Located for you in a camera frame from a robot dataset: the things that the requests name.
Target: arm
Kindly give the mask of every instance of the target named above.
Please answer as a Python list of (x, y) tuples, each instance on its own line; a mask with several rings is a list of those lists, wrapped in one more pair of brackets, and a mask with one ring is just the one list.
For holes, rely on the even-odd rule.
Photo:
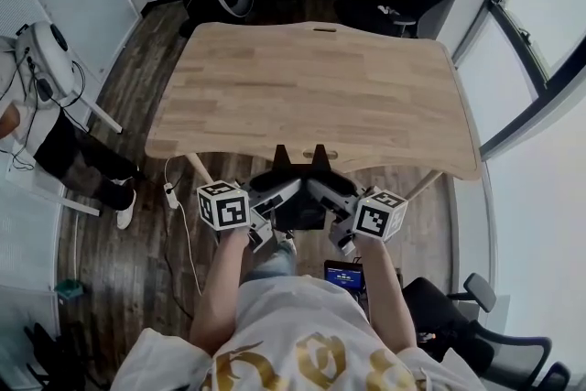
[(360, 235), (354, 242), (363, 257), (370, 322), (374, 331), (393, 353), (417, 347), (415, 326), (385, 244)]
[(248, 228), (225, 235), (213, 257), (205, 289), (191, 324), (190, 342), (213, 356), (236, 327), (236, 301), (242, 254), (248, 245)]
[(16, 109), (16, 106), (9, 104), (2, 117), (0, 117), (0, 139), (12, 134), (12, 131), (19, 125), (20, 113)]

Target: black pants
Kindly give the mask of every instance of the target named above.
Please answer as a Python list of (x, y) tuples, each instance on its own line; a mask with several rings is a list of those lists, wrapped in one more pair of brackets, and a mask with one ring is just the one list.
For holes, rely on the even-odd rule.
[(116, 211), (132, 204), (132, 188), (118, 186), (111, 179), (137, 176), (136, 165), (78, 129), (63, 111), (35, 154), (35, 160), (66, 188), (82, 196), (97, 199)]

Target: white robot head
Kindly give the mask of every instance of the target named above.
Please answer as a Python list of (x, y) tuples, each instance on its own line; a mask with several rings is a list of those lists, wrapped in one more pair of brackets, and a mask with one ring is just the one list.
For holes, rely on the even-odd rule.
[(69, 96), (75, 85), (67, 42), (59, 29), (46, 21), (25, 27), (19, 33), (16, 63), (27, 90), (27, 100), (38, 108), (51, 107)]

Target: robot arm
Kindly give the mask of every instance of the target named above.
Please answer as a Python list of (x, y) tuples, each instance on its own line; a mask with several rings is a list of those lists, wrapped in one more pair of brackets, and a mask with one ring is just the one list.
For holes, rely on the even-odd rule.
[(42, 109), (69, 96), (75, 75), (69, 46), (59, 29), (39, 21), (24, 25), (16, 35), (16, 63), (29, 103)]
[[(298, 193), (336, 215), (329, 238), (345, 255), (354, 250), (357, 234), (386, 242), (401, 228), (407, 200), (377, 187), (366, 190), (331, 171), (327, 158), (325, 163), (314, 158), (311, 165), (291, 165), (285, 152), (285, 162), (279, 161), (283, 151), (277, 148), (273, 169), (251, 178), (242, 188), (223, 181), (198, 188), (201, 218), (215, 230), (250, 226), (253, 252), (272, 237), (268, 214), (279, 207), (286, 209)], [(325, 149), (316, 148), (314, 155), (325, 156)]]

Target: person's leg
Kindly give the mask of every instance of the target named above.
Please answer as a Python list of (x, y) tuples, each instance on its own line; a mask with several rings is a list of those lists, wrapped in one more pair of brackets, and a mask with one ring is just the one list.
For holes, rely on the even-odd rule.
[(97, 199), (115, 211), (124, 211), (133, 203), (134, 191), (130, 185), (112, 183), (98, 168), (89, 166), (81, 152), (75, 156), (60, 181), (66, 188)]
[(243, 283), (270, 277), (287, 277), (296, 275), (297, 251), (292, 240), (277, 245), (277, 250), (263, 264), (255, 267), (246, 276)]
[(78, 149), (89, 167), (95, 167), (106, 178), (126, 180), (139, 175), (138, 167), (127, 158), (105, 146), (98, 139), (74, 127)]
[(34, 158), (45, 171), (61, 181), (66, 188), (82, 196), (97, 199), (118, 211), (118, 218), (123, 219), (124, 222), (120, 223), (119, 220), (120, 228), (125, 228), (130, 223), (136, 193), (128, 185), (115, 185), (98, 168), (86, 161), (80, 150), (76, 128), (63, 113)]

